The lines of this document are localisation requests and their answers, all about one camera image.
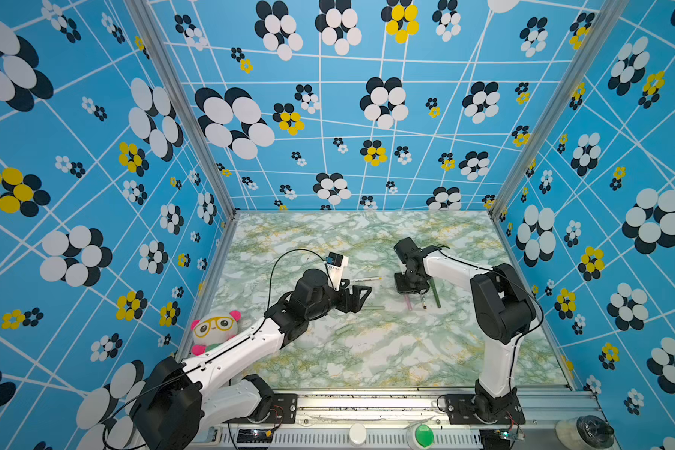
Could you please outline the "dark green pen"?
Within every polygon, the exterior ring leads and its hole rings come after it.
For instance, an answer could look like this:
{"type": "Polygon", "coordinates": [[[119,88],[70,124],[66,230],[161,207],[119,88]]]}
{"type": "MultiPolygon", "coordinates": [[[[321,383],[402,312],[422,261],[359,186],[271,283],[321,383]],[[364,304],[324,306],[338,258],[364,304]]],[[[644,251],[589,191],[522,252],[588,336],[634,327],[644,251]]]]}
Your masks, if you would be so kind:
{"type": "Polygon", "coordinates": [[[441,309],[442,303],[441,303],[440,296],[438,294],[438,291],[437,291],[437,288],[436,288],[436,285],[435,285],[435,282],[434,282],[433,279],[431,279],[429,281],[429,285],[430,285],[430,288],[431,288],[431,292],[433,293],[433,297],[434,297],[436,306],[437,306],[438,309],[441,309]]]}

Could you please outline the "pink pen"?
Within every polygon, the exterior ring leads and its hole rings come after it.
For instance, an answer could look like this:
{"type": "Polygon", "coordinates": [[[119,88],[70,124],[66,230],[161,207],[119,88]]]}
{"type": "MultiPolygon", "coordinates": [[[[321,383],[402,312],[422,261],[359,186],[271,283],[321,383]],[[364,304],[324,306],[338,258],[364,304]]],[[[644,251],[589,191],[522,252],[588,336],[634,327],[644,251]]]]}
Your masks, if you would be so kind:
{"type": "Polygon", "coordinates": [[[410,296],[408,294],[404,295],[404,300],[405,300],[408,311],[412,311],[413,305],[412,305],[412,301],[410,300],[410,296]]]}

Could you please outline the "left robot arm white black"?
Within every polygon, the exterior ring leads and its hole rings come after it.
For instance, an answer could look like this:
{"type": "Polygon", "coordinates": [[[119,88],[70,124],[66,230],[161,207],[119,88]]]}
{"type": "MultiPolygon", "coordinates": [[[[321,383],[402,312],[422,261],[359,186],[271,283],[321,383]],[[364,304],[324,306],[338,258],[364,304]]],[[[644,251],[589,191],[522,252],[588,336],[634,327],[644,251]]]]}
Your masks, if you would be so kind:
{"type": "Polygon", "coordinates": [[[309,269],[255,326],[219,347],[182,362],[168,356],[154,367],[129,416],[149,449],[184,449],[202,431],[238,418],[264,416],[274,392],[258,375],[232,378],[296,341],[309,324],[336,309],[358,313],[372,289],[332,281],[309,269]]]}

